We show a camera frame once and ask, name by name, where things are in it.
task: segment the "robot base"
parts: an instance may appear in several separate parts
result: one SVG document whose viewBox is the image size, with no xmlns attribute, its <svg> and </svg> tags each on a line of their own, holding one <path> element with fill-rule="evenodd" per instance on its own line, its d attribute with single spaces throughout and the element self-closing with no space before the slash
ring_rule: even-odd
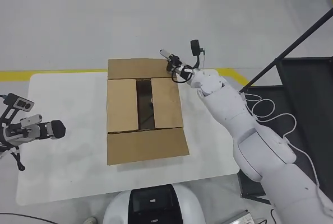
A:
<svg viewBox="0 0 333 224">
<path fill-rule="evenodd" d="M 108 205 L 103 224 L 205 224 L 195 194 L 180 184 L 128 190 Z"/>
</svg>

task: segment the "open cardboard box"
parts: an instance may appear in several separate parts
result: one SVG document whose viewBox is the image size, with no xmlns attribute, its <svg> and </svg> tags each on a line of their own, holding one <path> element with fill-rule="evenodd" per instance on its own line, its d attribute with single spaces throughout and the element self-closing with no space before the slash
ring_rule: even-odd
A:
<svg viewBox="0 0 333 224">
<path fill-rule="evenodd" d="M 108 165 L 189 155 L 178 85 L 163 59 L 108 61 Z"/>
</svg>

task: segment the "white cable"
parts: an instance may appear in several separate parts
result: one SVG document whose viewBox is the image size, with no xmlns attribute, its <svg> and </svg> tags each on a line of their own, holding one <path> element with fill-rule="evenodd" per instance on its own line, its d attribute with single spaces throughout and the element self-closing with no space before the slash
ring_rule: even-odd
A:
<svg viewBox="0 0 333 224">
<path fill-rule="evenodd" d="M 254 114 L 254 108 L 255 108 L 255 106 L 256 106 L 258 103 L 263 102 L 263 101 L 269 101 L 269 102 L 272 103 L 272 111 L 271 111 L 269 114 L 265 115 L 265 116 L 258 116 L 258 115 L 256 115 L 256 114 Z M 252 106 L 252 108 L 251 108 L 251 114 L 253 114 L 253 115 L 256 116 L 257 118 L 267 118 L 268 116 L 270 116 L 271 114 L 273 114 L 274 111 L 275 111 L 275 103 L 274 103 L 272 100 L 270 100 L 270 99 L 262 99 L 262 100 L 258 100 L 258 101 Z"/>
<path fill-rule="evenodd" d="M 317 177 L 317 174 L 316 174 L 316 169 L 315 169 L 315 166 L 313 165 L 313 162 L 312 162 L 311 158 L 309 157 L 309 155 L 307 153 L 305 153 L 304 151 L 300 150 L 299 148 L 297 148 L 296 146 L 294 146 L 293 144 L 291 144 L 287 138 L 284 138 L 284 139 L 286 139 L 286 142 L 290 146 L 292 146 L 294 149 L 296 149 L 297 151 L 299 151 L 302 154 L 304 154 L 308 158 L 308 160 L 310 161 L 310 164 L 312 166 L 312 171 L 313 171 L 313 174 L 314 174 L 314 178 L 316 179 L 316 196 L 317 196 L 318 200 L 321 202 L 322 212 L 324 213 L 324 215 L 329 216 L 330 218 L 333 218 L 333 216 L 331 214 L 328 214 L 328 212 L 327 212 L 327 211 L 331 211 L 331 209 L 329 209 L 329 208 L 327 208 L 325 206 L 325 204 L 323 203 L 323 201 L 322 201 L 322 199 L 320 197 L 320 182 L 318 181 L 318 177 Z"/>
<path fill-rule="evenodd" d="M 245 96 L 256 96 L 256 97 L 259 97 L 259 99 L 257 99 L 257 100 L 248 100 L 248 99 L 245 98 L 246 101 L 258 102 L 258 101 L 262 100 L 262 97 L 259 96 L 259 95 L 255 95 L 255 94 L 244 94 L 244 95 Z"/>
<path fill-rule="evenodd" d="M 203 53 L 203 58 L 202 58 L 202 74 L 203 75 L 205 75 L 204 64 L 205 64 L 205 52 Z"/>
<path fill-rule="evenodd" d="M 283 114 L 279 114 L 279 115 L 277 115 L 277 116 L 275 116 L 275 117 L 273 117 L 273 118 L 271 118 L 271 119 L 269 119 L 269 120 L 259 120 L 258 118 L 266 118 L 266 117 L 270 116 L 270 115 L 275 111 L 275 103 L 274 103 L 272 100 L 270 100 L 270 99 L 262 99 L 261 96 L 258 96 L 258 95 L 254 95 L 254 94 L 245 94 L 245 95 L 257 96 L 257 97 L 260 98 L 259 100 L 247 100 L 247 99 L 245 98 L 247 101 L 256 101 L 256 103 L 253 105 L 253 107 L 252 107 L 251 110 L 250 110 L 250 108 L 249 108 L 247 105 L 246 105 L 246 108 L 250 111 L 250 113 L 252 114 L 252 116 L 253 116 L 258 122 L 269 122 L 269 121 L 274 120 L 274 119 L 276 119 L 276 118 L 278 118 L 278 117 L 280 117 L 280 116 L 283 116 L 283 115 L 289 115 L 289 116 L 291 116 L 291 117 L 294 119 L 295 123 L 294 123 L 294 127 L 293 127 L 293 129 L 290 130 L 290 131 L 288 131 L 288 132 L 286 132 L 286 133 L 283 135 L 283 139 L 286 140 L 287 144 L 289 144 L 290 146 L 292 146 L 295 150 L 297 150 L 297 151 L 301 152 L 302 154 L 304 154 L 304 155 L 308 158 L 308 160 L 310 161 L 310 164 L 311 164 L 311 167 L 312 167 L 312 171 L 313 171 L 314 177 L 315 177 L 315 179 L 316 179 L 316 196 L 317 196 L 317 198 L 318 198 L 318 200 L 320 201 L 320 204 L 321 204 L 321 206 L 322 206 L 322 212 L 324 213 L 324 215 L 329 216 L 330 218 L 333 219 L 333 216 L 330 215 L 330 214 L 328 214 L 328 212 L 327 212 L 327 211 L 330 211 L 330 209 L 327 208 L 327 207 L 324 205 L 324 203 L 323 203 L 323 201 L 322 201 L 322 199 L 321 199 L 321 197 L 320 197 L 320 182 L 318 181 L 318 177 L 317 177 L 317 174 L 316 174 L 316 169 L 315 169 L 315 166 L 314 166 L 314 164 L 313 164 L 311 158 L 309 157 L 309 155 L 308 155 L 307 153 L 305 153 L 304 151 L 300 150 L 299 148 L 297 148 L 296 146 L 294 146 L 293 144 L 291 144 L 290 141 L 286 138 L 286 136 L 287 136 L 288 134 L 292 133 L 292 132 L 296 129 L 296 126 L 297 126 L 297 120 L 296 120 L 295 116 L 292 115 L 292 114 L 289 114 L 289 113 L 283 113 Z M 261 101 L 270 101 L 270 102 L 272 102 L 272 104 L 273 104 L 272 112 L 269 113 L 267 116 L 258 116 L 258 115 L 256 115 L 256 114 L 254 114 L 254 112 L 253 112 L 255 106 L 256 106 L 259 102 L 261 102 Z"/>
</svg>

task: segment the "camera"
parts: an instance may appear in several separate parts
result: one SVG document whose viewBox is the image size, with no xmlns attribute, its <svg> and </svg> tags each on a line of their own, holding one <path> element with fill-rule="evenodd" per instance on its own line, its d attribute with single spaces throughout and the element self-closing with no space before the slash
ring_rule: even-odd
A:
<svg viewBox="0 0 333 224">
<path fill-rule="evenodd" d="M 15 94 L 8 94 L 3 103 L 14 109 L 23 110 L 25 112 L 29 112 L 34 105 L 34 102 Z"/>
</svg>

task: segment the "floor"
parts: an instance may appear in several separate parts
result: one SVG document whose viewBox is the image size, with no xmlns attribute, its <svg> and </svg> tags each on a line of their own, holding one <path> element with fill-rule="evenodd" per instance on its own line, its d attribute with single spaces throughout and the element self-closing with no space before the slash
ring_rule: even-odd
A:
<svg viewBox="0 0 333 224">
<path fill-rule="evenodd" d="M 250 80 L 330 7 L 328 0 L 0 0 L 0 70 L 105 69 L 109 58 L 160 58 L 161 48 L 193 63 L 189 41 L 199 39 L 205 68 L 235 68 Z M 290 55 L 333 55 L 333 19 Z M 257 84 L 279 82 L 272 70 Z M 27 96 L 28 85 L 0 82 L 0 93 Z M 58 223 L 82 223 L 88 216 L 101 221 L 116 195 L 21 207 L 15 202 L 17 173 L 12 157 L 0 160 L 0 212 Z M 183 184 L 197 195 L 207 223 L 245 209 L 258 222 L 271 221 L 270 206 L 240 198 L 236 175 Z M 40 222 L 0 216 L 0 223 Z"/>
</svg>

